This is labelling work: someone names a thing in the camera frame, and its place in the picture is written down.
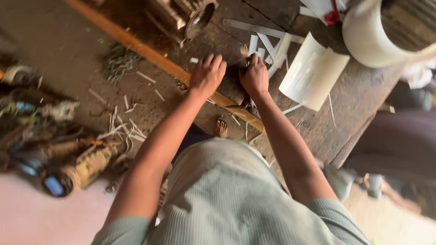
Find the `scrap pile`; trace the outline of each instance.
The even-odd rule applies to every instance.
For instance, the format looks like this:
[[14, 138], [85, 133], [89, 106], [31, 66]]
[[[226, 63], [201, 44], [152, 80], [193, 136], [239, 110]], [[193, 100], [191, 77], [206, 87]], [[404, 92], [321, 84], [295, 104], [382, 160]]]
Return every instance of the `scrap pile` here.
[[142, 59], [137, 53], [117, 44], [115, 45], [108, 57], [103, 69], [103, 76], [106, 80], [116, 85], [124, 76], [125, 72], [132, 70], [135, 64]]
[[79, 102], [42, 89], [42, 77], [27, 71], [0, 82], [2, 172], [19, 171], [37, 189], [64, 197], [89, 186], [107, 166], [123, 166], [122, 141], [73, 123]]

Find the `white plastic sheet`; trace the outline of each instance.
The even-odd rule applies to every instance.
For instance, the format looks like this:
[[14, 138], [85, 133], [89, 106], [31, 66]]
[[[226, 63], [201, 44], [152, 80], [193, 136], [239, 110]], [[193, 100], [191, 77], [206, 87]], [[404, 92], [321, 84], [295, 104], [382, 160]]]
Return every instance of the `white plastic sheet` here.
[[309, 32], [279, 90], [291, 100], [319, 111], [350, 59], [324, 48]]

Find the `person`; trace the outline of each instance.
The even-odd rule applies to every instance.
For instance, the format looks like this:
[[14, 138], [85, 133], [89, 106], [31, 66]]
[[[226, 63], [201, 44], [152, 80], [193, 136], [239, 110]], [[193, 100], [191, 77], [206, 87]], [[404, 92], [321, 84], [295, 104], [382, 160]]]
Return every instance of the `person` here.
[[[309, 148], [268, 93], [256, 54], [240, 81], [256, 103], [292, 198], [262, 155], [246, 143], [200, 137], [192, 122], [221, 83], [226, 62], [209, 55], [189, 90], [142, 144], [93, 245], [370, 244], [337, 198]], [[187, 137], [202, 140], [187, 146]], [[160, 185], [179, 152], [159, 211]]]
[[395, 204], [436, 219], [436, 110], [426, 88], [398, 81], [344, 165], [327, 165], [327, 180], [339, 200], [348, 198], [353, 181], [368, 195], [384, 194]]

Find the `forearm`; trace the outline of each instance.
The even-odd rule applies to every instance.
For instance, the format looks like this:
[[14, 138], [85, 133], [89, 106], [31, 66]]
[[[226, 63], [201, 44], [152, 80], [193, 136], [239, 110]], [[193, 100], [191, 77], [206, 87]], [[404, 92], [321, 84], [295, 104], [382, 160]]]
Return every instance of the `forearm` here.
[[180, 105], [147, 137], [135, 156], [105, 224], [128, 216], [154, 216], [165, 170], [205, 100], [195, 92], [188, 92]]
[[292, 197], [301, 203], [320, 197], [336, 199], [301, 135], [269, 93], [254, 100]]

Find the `metal strip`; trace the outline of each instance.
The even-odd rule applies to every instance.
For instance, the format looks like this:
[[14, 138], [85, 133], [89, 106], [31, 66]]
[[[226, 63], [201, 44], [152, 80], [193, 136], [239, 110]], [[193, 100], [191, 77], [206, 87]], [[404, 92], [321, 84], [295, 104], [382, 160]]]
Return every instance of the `metal strip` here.
[[235, 27], [235, 28], [246, 30], [246, 31], [258, 32], [258, 33], [262, 33], [262, 34], [265, 34], [265, 35], [268, 35], [271, 37], [277, 37], [277, 38], [281, 38], [285, 34], [283, 31], [278, 31], [278, 30], [274, 30], [274, 29], [270, 29], [270, 28], [266, 28], [266, 27], [256, 26], [256, 25], [240, 22], [237, 20], [230, 20], [227, 18], [222, 19], [222, 24], [225, 26]]

